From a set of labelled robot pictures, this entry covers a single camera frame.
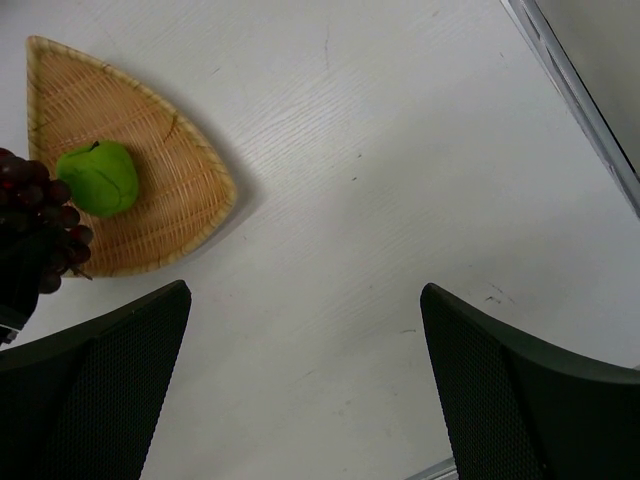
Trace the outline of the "green fake apple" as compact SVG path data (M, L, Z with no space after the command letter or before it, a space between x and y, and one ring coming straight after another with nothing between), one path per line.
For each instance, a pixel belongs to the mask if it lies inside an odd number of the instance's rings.
M133 159L120 143L101 140L63 154L56 176L71 190L75 206L108 218L130 209L139 194Z

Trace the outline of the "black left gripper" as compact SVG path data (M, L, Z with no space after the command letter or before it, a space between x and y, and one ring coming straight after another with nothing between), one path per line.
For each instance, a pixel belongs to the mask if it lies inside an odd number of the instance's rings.
M33 314L50 256L50 235L10 235L1 241L1 343L10 344Z

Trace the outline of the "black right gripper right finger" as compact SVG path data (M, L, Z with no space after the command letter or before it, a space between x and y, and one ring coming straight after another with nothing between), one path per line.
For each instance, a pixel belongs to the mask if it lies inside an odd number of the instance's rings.
M459 478L638 478L637 370L555 346L433 283L420 308Z

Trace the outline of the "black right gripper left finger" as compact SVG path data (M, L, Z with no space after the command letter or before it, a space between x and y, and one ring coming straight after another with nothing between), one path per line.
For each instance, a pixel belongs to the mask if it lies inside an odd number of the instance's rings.
M2 478L139 478L190 308L178 280L2 351Z

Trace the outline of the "red fake grape bunch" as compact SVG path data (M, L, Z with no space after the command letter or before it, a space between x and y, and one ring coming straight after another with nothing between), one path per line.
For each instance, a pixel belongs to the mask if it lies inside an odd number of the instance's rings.
M52 251L38 268L41 294L58 291L67 272L86 275L82 267L91 257L94 234L70 200L67 183L52 179L42 162L1 150L1 252L44 230L54 234Z

